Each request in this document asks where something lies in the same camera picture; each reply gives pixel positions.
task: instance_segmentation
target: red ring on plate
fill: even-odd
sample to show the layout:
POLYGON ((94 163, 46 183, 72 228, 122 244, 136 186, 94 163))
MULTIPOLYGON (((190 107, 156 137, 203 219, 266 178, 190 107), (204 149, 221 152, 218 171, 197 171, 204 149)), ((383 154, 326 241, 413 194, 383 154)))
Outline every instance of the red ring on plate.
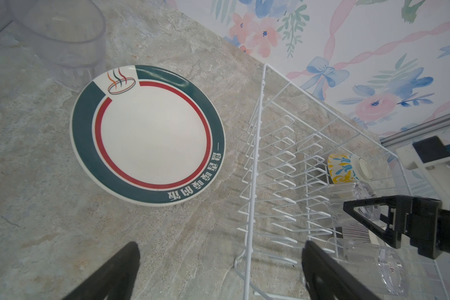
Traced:
POLYGON ((205 128, 205 133, 207 136, 207 150, 205 151, 205 156, 203 157, 203 160, 201 161, 200 165, 198 166, 198 168, 187 178, 174 182, 174 183, 167 183, 167 184, 152 184, 152 183, 146 183, 143 181, 140 181, 138 179, 133 178, 132 176, 128 175, 127 173, 125 173, 124 171, 122 171, 110 158, 110 156, 108 155, 107 151, 105 150, 105 146, 103 144, 102 141, 102 133, 101 133, 101 129, 102 129, 102 119, 103 116, 105 114, 105 111, 107 110, 107 107, 110 105, 110 103, 112 103, 112 99, 110 99, 109 97, 107 97, 107 99, 105 99, 105 101, 103 101, 102 105, 100 105, 100 107, 98 108, 98 112, 97 112, 97 117, 95 119, 95 138, 97 141, 97 146, 98 146, 98 150, 100 151, 100 153, 102 154, 103 159, 105 160, 105 162, 108 164, 108 166, 115 171, 118 175, 120 175, 123 179, 127 180, 128 182, 134 183, 138 186, 144 187, 144 188, 149 188, 149 189, 160 189, 160 190, 164 190, 164 189, 173 189, 176 187, 179 187, 181 185, 184 185, 190 181, 192 181, 194 178, 196 178, 205 168, 205 165, 210 157, 210 152, 212 150, 212 141, 211 141, 211 133, 210 133, 210 128, 207 124, 207 120, 205 119, 204 114, 202 113, 202 111, 200 111, 200 109, 198 108, 198 106, 189 98, 186 96, 186 94, 184 94, 182 91, 171 87, 169 85, 160 83, 160 82, 156 82, 156 81, 140 81, 140 86, 141 87, 145 87, 145 86, 149 86, 149 87, 160 87, 163 88, 167 91, 170 91, 172 93, 177 94, 178 96, 180 96, 182 99, 184 99, 189 105, 191 105, 193 107, 193 109, 197 112, 198 116, 200 117, 201 122, 203 123, 203 126, 205 128))

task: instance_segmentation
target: yellow and blue patterned cup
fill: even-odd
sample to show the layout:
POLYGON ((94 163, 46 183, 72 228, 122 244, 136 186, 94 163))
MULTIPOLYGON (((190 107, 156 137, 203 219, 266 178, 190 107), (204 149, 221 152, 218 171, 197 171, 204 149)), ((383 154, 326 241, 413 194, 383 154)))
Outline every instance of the yellow and blue patterned cup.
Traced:
POLYGON ((328 172, 333 183, 369 182, 372 170, 365 161, 353 154, 330 154, 328 172))

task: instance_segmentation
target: blue bow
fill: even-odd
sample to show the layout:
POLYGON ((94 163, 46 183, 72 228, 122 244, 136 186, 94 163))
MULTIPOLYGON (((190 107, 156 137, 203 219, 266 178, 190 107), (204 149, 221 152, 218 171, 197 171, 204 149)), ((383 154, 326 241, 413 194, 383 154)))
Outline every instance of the blue bow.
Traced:
POLYGON ((338 69, 335 70, 335 68, 328 66, 328 60, 324 59, 323 57, 315 57, 306 67, 306 70, 310 73, 318 73, 317 75, 313 76, 305 82, 301 88, 306 90, 308 88, 313 87, 317 82, 317 86, 315 87, 315 90, 313 91, 313 96, 317 97, 320 100, 324 99, 324 79, 322 78, 320 81, 320 77, 323 75, 325 79, 327 79, 328 86, 329 87, 335 87, 336 85, 342 83, 342 81, 346 80, 348 78, 348 75, 350 73, 347 70, 344 69, 338 69))

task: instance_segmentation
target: pink flower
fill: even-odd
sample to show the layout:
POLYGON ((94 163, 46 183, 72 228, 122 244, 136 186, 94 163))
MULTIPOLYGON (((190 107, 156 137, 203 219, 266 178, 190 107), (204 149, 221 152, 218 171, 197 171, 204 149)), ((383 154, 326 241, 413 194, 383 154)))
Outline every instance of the pink flower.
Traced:
POLYGON ((258 53, 262 57, 270 55, 270 45, 276 47, 280 33, 275 30, 277 22, 274 18, 263 18, 260 24, 252 23, 253 32, 256 34, 252 38, 252 46, 258 46, 258 53))
POLYGON ((240 46, 240 50, 245 52, 246 54, 251 54, 253 52, 252 49, 247 49, 244 45, 240 46))
POLYGON ((253 14, 247 12, 242 19, 238 14, 234 13, 232 14, 232 18, 235 26, 230 28, 230 36, 233 38, 234 35, 236 35, 239 43, 243 44, 245 43, 245 40, 247 39, 249 34, 252 32, 250 25, 253 20, 253 14))
POLYGON ((392 93, 379 93, 363 99, 356 107, 355 114, 364 122, 371 122, 391 113, 400 99, 392 93))

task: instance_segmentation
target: cup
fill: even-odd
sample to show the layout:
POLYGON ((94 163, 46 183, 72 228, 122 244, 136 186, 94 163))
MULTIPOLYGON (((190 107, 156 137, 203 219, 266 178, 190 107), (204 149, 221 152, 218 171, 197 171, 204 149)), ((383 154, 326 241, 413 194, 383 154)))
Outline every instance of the cup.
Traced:
POLYGON ((59 84, 81 91, 106 71, 105 17, 91 0, 6 0, 5 5, 59 84))
POLYGON ((334 250, 330 256, 372 292, 408 295, 408 273, 397 250, 337 237, 331 237, 325 248, 334 250))
MULTIPOLYGON (((343 210, 345 201, 377 197, 370 184, 364 181, 330 184, 324 191, 325 196, 328 198, 325 205, 331 217, 331 224, 325 225, 328 228, 358 223, 356 219, 343 210)), ((380 219, 381 210, 379 205, 361 206, 357 210, 358 213, 368 220, 376 221, 380 219)))
POLYGON ((354 154, 330 154, 328 172, 333 183, 369 182, 373 179, 366 160, 354 154))

